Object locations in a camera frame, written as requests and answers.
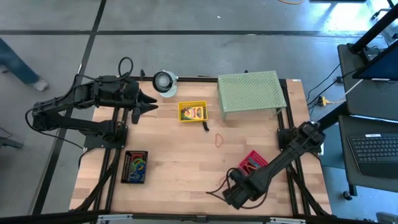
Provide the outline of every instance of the wooden tabletop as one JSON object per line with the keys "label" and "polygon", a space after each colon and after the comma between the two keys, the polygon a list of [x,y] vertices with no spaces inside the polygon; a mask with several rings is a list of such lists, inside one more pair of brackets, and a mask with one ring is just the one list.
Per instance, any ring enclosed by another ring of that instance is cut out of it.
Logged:
{"label": "wooden tabletop", "polygon": [[[309,119],[300,80],[287,80],[290,104],[296,126]],[[141,116],[139,124],[131,124],[114,187],[112,212],[173,213],[207,215],[291,215],[290,196],[285,170],[271,182],[262,206],[252,210],[236,210],[206,191],[217,189],[226,171],[237,167],[252,150],[270,162],[280,152],[277,146],[277,116],[271,110],[230,113],[223,121],[218,106],[217,83],[179,82],[172,98],[162,98],[152,82],[140,82],[142,91],[158,99],[159,108]],[[208,105],[209,132],[202,123],[178,121],[178,102],[203,101]],[[113,108],[98,108],[94,121],[111,119]],[[215,135],[224,142],[215,146]],[[148,151],[144,184],[122,184],[121,171],[125,150]],[[70,208],[76,208],[98,182],[104,149],[95,149],[81,161]],[[317,202],[331,212],[320,162],[311,154],[302,156],[305,183]],[[104,187],[100,208],[104,208],[108,185]],[[296,186],[299,211],[303,213],[300,191]],[[248,201],[245,206],[256,205]]]}

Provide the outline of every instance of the small yellow container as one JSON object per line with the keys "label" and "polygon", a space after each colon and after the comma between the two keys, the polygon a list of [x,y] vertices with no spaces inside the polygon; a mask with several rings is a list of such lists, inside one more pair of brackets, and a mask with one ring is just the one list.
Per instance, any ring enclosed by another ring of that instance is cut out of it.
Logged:
{"label": "small yellow container", "polygon": [[205,101],[189,101],[178,103],[178,120],[181,122],[207,121],[207,105]]}

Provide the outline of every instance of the jeans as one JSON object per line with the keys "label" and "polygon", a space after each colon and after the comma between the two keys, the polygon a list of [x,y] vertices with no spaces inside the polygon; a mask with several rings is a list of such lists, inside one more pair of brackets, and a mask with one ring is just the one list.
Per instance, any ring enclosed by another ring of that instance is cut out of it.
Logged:
{"label": "jeans", "polygon": [[5,66],[25,84],[33,84],[40,77],[0,38],[0,65]]}

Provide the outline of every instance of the yellow cable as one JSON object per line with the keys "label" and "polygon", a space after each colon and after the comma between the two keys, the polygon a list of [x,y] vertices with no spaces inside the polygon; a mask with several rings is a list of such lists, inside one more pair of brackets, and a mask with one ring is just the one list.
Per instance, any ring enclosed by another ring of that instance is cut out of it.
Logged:
{"label": "yellow cable", "polygon": [[283,2],[285,4],[301,4],[304,2],[304,0],[301,0],[299,2],[288,2],[288,1],[284,1],[284,0],[278,0],[278,1]]}

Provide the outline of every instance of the desk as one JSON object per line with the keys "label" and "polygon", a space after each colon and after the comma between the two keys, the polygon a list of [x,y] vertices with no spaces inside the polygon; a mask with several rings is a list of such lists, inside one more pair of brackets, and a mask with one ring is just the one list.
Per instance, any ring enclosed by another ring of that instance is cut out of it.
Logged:
{"label": "desk", "polygon": [[[308,120],[302,83],[287,80],[287,90],[294,123]],[[252,150],[267,161],[280,152],[276,130],[278,120],[271,110],[231,113],[223,121],[218,105],[217,83],[178,82],[178,92],[172,98],[162,98],[152,82],[140,82],[140,88],[158,99],[159,108],[141,116],[139,124],[131,124],[125,150],[149,151],[146,181],[142,185],[122,184],[119,163],[112,200],[112,212],[206,214],[206,215],[292,215],[286,172],[277,174],[269,187],[267,200],[257,209],[236,210],[225,202],[206,194],[217,189],[230,167],[236,167]],[[208,105],[207,133],[201,123],[181,123],[177,118],[178,102],[205,100]],[[93,120],[110,119],[112,108],[98,108]],[[215,134],[222,135],[221,147],[215,146]],[[79,206],[98,182],[104,149],[95,149],[81,161],[70,208]],[[311,154],[302,156],[307,188],[322,208],[331,213],[322,169]],[[104,208],[108,186],[105,185],[100,208]],[[299,189],[295,190],[298,209],[303,213]],[[256,205],[247,202],[245,206]]]}
{"label": "desk", "polygon": [[372,187],[375,189],[398,192],[398,179],[385,179],[365,176],[359,173],[354,155],[351,152],[347,136],[363,133],[396,133],[398,124],[385,121],[376,121],[351,116],[339,117],[341,143],[343,146],[344,163],[346,166],[347,181],[352,185]]}
{"label": "desk", "polygon": [[[341,74],[347,74],[364,66],[359,55],[352,54],[347,45],[337,46],[340,58]],[[349,90],[358,79],[353,79],[352,74],[343,79],[345,91]],[[372,118],[390,119],[398,121],[398,85],[385,82],[363,80],[346,95],[346,102],[319,120],[321,128],[326,129],[338,121],[339,115],[361,115]]]}

